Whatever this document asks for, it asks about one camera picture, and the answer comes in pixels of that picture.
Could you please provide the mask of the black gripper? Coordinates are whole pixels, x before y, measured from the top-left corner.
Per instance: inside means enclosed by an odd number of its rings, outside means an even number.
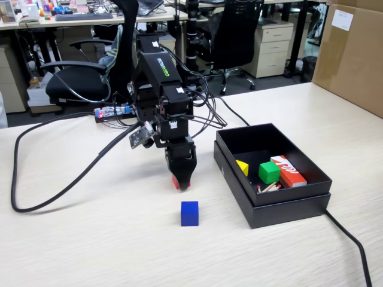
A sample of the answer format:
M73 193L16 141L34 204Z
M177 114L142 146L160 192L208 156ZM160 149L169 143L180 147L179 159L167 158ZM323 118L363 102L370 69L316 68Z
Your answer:
M185 191L196 168L196 147L190 135L173 140L161 141L159 135L154 136L156 147L165 149L165 159L172 182L177 190Z

